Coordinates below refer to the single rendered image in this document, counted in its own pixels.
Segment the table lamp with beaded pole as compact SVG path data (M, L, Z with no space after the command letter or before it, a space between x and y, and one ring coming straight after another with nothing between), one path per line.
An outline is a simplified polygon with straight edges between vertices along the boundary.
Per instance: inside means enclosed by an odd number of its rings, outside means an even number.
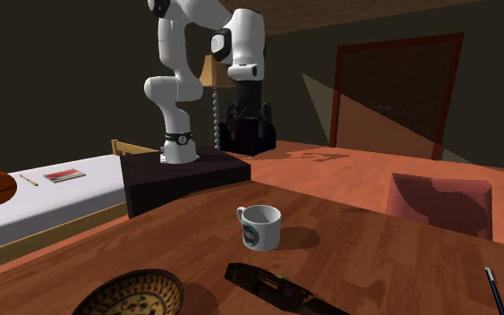
M213 55L204 57L203 68L199 81L203 87L212 88L214 148L220 149L220 102L219 89L233 88L234 81L227 75L227 65L218 62Z

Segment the dark robot stand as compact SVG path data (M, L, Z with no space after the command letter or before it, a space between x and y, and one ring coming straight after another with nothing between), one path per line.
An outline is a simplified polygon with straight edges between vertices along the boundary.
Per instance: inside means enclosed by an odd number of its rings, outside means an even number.
M187 164L165 164L158 152L121 156L125 199L130 218L189 194L246 182L251 166L210 147L197 148L199 158Z

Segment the white mug with round print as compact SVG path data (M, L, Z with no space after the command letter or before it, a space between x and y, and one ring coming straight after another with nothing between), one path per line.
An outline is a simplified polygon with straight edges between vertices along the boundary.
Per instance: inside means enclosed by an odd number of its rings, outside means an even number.
M243 244L252 251L273 251L280 242L282 215L269 205L239 207L236 215L241 223Z

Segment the long black tool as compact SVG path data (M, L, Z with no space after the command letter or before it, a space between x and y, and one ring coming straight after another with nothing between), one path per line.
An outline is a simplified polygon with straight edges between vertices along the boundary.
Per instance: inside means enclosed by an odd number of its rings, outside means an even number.
M225 279L282 311L298 315L350 315L286 277L244 263L229 263Z

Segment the red and grey book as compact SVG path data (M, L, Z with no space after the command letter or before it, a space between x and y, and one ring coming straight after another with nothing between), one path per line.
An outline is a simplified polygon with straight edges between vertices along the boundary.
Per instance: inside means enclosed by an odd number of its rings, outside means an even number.
M44 175L44 177L52 183L60 183L83 176L85 176L85 174L77 169L68 169L61 172Z

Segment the red chair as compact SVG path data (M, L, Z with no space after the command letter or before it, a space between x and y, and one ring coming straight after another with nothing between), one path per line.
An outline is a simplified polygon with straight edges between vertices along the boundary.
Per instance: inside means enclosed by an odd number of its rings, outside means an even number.
M386 213L491 240L491 204L491 184L484 180L393 174Z

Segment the yellow patterned bowl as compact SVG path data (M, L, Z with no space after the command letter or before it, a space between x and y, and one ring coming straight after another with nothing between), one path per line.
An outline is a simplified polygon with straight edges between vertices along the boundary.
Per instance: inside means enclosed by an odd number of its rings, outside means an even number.
M130 271L96 288L72 315L178 315L184 286L158 268Z

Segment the blue pen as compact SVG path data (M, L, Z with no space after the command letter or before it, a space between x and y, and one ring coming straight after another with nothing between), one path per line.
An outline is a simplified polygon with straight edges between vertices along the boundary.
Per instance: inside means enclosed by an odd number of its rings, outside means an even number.
M492 270L489 267L485 267L484 271L485 271L485 275L487 276L489 285L491 287L491 292L492 292L494 301L496 303L499 315L504 315L503 301L501 300L500 292L499 292L498 287L496 285L496 281L494 279Z

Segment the dark door with red frame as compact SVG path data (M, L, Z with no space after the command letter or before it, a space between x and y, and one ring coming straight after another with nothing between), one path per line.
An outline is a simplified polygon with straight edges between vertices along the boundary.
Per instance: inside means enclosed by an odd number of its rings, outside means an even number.
M440 159L464 35L341 46L329 144Z

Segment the white bed with wooden frame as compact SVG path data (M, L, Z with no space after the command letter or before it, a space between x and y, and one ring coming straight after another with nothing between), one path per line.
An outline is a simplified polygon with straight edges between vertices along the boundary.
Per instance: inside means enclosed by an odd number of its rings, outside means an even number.
M120 157L149 149L113 140L112 150L111 155L11 174L17 191L0 205L0 265L127 214ZM44 177L68 169L85 176L60 183Z

